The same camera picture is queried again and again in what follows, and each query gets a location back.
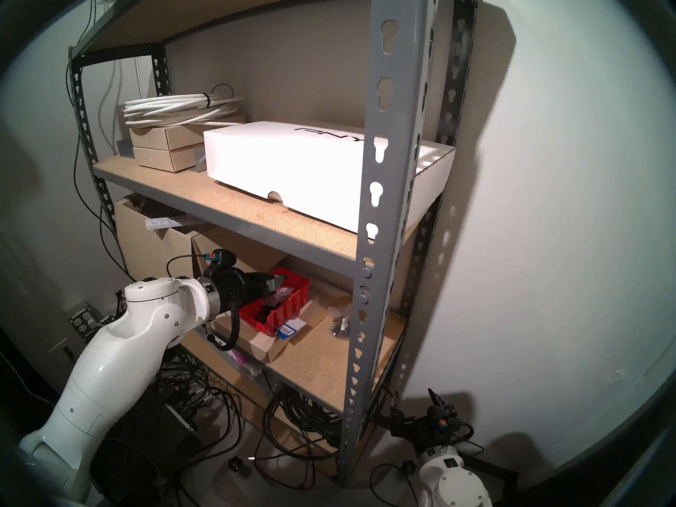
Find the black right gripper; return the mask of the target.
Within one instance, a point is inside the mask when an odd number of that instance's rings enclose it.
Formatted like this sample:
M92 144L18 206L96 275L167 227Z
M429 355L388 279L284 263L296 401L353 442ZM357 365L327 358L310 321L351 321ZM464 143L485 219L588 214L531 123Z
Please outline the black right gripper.
M398 391L390 393L390 424L392 436L410 442L415 451L467 442L473 436L473 428L462 422L452 402L428 388L432 406L428 407L426 415L415 418L403 413Z

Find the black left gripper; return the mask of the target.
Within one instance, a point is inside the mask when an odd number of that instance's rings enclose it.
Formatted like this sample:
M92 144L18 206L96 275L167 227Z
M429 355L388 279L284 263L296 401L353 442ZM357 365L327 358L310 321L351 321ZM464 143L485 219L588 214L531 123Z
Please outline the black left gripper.
M275 295L280 289L280 274L244 272L235 266L233 252L205 253L205 260L205 277L218 294L221 314L231 310L232 303L239 309L259 298L265 298L263 309L273 311L288 299L288 295Z

